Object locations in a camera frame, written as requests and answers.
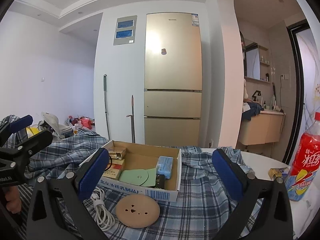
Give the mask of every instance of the white cable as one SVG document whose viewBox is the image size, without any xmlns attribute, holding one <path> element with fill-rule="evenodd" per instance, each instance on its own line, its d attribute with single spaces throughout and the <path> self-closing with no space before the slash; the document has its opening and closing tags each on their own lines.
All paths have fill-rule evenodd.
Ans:
<svg viewBox="0 0 320 240">
<path fill-rule="evenodd" d="M 104 191 L 96 187 L 90 197 L 96 210 L 94 221 L 98 224 L 102 231 L 108 231 L 116 223 L 114 216 L 106 209 L 104 204 Z"/>
</svg>

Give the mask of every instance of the red bottle cap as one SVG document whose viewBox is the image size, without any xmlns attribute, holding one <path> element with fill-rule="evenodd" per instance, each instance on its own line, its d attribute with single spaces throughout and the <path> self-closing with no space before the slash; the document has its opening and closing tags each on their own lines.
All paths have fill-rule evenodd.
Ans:
<svg viewBox="0 0 320 240">
<path fill-rule="evenodd" d="M 316 112 L 315 120 L 320 121 L 320 113 L 319 112 Z"/>
</svg>

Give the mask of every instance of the gold refrigerator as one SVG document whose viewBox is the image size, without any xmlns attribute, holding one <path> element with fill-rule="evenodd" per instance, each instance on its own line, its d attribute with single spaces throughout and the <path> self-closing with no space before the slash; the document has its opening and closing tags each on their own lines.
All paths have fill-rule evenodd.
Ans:
<svg viewBox="0 0 320 240">
<path fill-rule="evenodd" d="M 202 60 L 197 14 L 147 15 L 145 144 L 198 145 Z"/>
</svg>

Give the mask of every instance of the bathroom mirror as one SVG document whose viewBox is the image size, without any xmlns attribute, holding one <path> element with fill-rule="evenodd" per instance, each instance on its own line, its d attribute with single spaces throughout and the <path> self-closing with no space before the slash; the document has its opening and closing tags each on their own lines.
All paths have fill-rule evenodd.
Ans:
<svg viewBox="0 0 320 240">
<path fill-rule="evenodd" d="M 260 80 L 260 57 L 258 44 L 244 39 L 245 42 L 245 61 L 246 77 Z"/>
</svg>

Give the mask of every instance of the blue panel window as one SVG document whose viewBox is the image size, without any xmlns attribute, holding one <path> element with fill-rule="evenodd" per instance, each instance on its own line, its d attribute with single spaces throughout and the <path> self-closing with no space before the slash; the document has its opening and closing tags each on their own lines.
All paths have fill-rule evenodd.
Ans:
<svg viewBox="0 0 320 240">
<path fill-rule="evenodd" d="M 119 28 L 131 27 L 131 26 L 133 26 L 133 20 L 132 21 L 119 22 L 117 28 L 119 29 Z"/>
<path fill-rule="evenodd" d="M 126 38 L 132 36 L 132 30 L 117 32 L 116 39 L 118 38 Z"/>
</svg>

